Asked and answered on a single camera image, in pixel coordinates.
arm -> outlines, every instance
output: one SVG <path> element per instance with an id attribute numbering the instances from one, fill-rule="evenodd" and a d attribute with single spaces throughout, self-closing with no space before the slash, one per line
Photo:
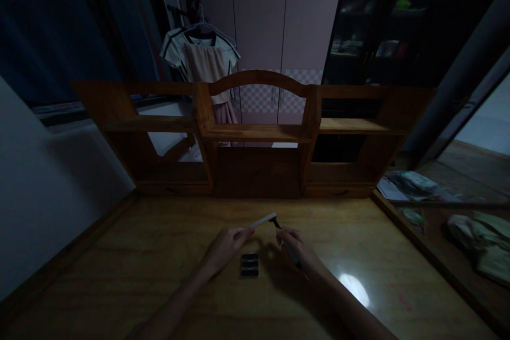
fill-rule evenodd
<path id="1" fill-rule="evenodd" d="M 292 247 L 310 283 L 330 301 L 356 338 L 396 339 L 326 268 L 302 232 L 283 227 L 276 234 L 278 244 L 283 239 Z M 285 246 L 282 252 L 295 268 Z"/>
<path id="2" fill-rule="evenodd" d="M 213 240 L 206 256 L 181 287 L 132 336 L 133 339 L 160 340 L 170 338 L 200 290 L 235 256 L 254 228 L 224 228 Z"/>

drawer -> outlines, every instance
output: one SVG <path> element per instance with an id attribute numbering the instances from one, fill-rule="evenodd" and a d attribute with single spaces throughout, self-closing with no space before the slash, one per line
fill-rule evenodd
<path id="1" fill-rule="evenodd" d="M 147 195 L 160 196 L 208 196 L 211 195 L 209 184 L 165 184 L 165 183 L 139 183 L 138 191 Z"/>
<path id="2" fill-rule="evenodd" d="M 373 188 L 340 188 L 337 186 L 310 185 L 304 189 L 305 197 L 313 198 L 368 198 Z"/>

pink wardrobe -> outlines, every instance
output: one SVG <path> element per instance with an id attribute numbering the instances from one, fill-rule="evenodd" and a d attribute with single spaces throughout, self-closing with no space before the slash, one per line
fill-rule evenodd
<path id="1" fill-rule="evenodd" d="M 338 0 L 202 0 L 202 3 L 209 21 L 235 38 L 241 55 L 236 70 L 271 70 L 300 83 L 321 83 Z M 232 103 L 241 123 L 301 123 L 304 99 L 285 90 L 252 84 L 235 89 L 234 95 Z"/>

checkered pattern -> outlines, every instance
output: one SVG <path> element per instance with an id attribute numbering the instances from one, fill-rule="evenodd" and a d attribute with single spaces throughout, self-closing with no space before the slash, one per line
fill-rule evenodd
<path id="1" fill-rule="evenodd" d="M 286 69 L 284 75 L 293 78 L 297 82 L 304 85 L 309 84 L 320 84 L 322 80 L 322 70 L 300 70 L 300 69 Z M 281 90 L 280 99 L 280 113 L 300 113 L 304 112 L 304 104 L 306 103 L 305 98 L 296 96 L 294 93 L 290 93 L 287 90 Z"/>
<path id="2" fill-rule="evenodd" d="M 322 69 L 285 69 L 283 74 L 304 85 L 320 85 L 322 72 Z"/>
<path id="3" fill-rule="evenodd" d="M 240 69 L 240 72 L 252 69 Z M 267 69 L 279 73 L 280 69 Z M 244 113 L 278 113 L 278 88 L 265 84 L 240 87 L 241 110 Z"/>
<path id="4" fill-rule="evenodd" d="M 280 69 L 268 69 L 280 73 Z M 322 70 L 286 69 L 284 74 L 302 84 L 320 84 Z M 265 84 L 253 84 L 240 87 L 240 103 L 234 104 L 234 109 L 243 110 L 245 113 L 300 113 L 304 112 L 305 99 L 295 94 L 280 89 L 274 90 L 273 86 Z"/>

desk surface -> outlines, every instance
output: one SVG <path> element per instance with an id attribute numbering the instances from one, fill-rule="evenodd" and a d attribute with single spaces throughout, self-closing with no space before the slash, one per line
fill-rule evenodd
<path id="1" fill-rule="evenodd" d="M 333 274 L 356 286 L 397 337 L 496 338 L 369 199 L 149 197 L 45 290 L 7 338 L 121 339 L 171 295 L 221 227 L 272 211 L 306 233 Z M 329 305 L 279 262 L 271 224 L 258 227 L 242 251 L 259 253 L 259 277 L 239 279 L 239 254 L 202 291 L 175 338 L 350 337 Z"/>

